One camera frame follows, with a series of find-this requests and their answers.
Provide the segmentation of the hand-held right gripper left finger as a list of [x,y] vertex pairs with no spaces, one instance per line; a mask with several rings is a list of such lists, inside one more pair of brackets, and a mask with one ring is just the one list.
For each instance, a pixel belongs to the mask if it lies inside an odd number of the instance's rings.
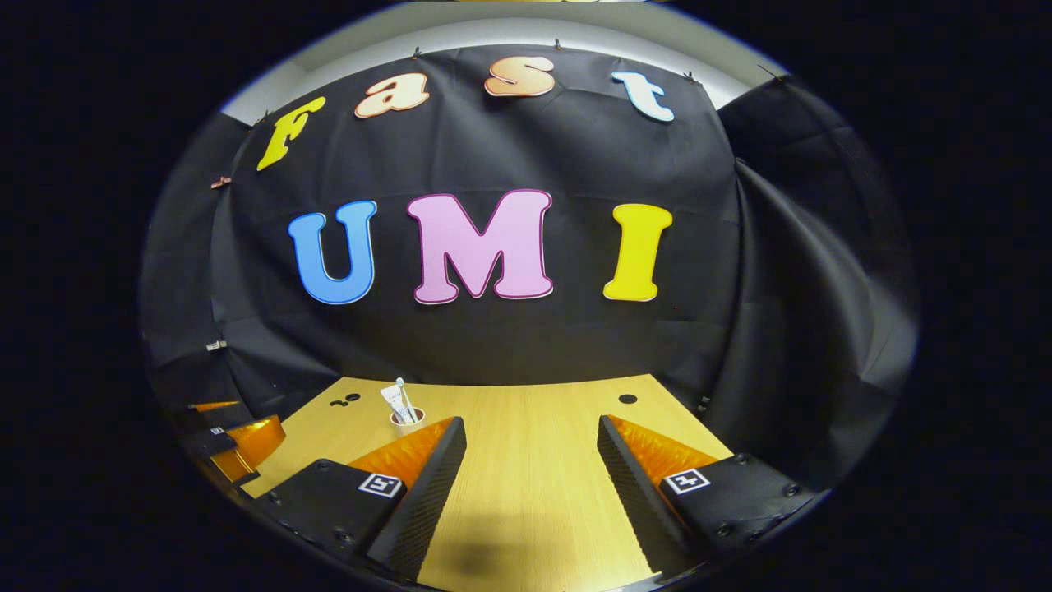
[[466,449],[463,419],[443,419],[348,464],[313,460],[256,509],[332,562],[416,580]]

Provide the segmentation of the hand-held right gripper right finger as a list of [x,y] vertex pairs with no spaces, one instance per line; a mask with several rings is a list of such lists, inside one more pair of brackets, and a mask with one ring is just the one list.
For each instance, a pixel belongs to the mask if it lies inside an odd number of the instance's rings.
[[651,570],[703,576],[758,550],[809,510],[812,488],[758,457],[724,460],[615,415],[598,454]]

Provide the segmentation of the wooden desktop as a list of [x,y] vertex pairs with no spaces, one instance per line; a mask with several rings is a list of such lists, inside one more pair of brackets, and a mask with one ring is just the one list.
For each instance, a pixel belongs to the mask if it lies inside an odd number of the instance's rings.
[[604,592],[653,575],[598,453],[604,415],[731,455],[649,375],[406,390],[426,426],[464,420],[465,456],[418,574],[449,592]]

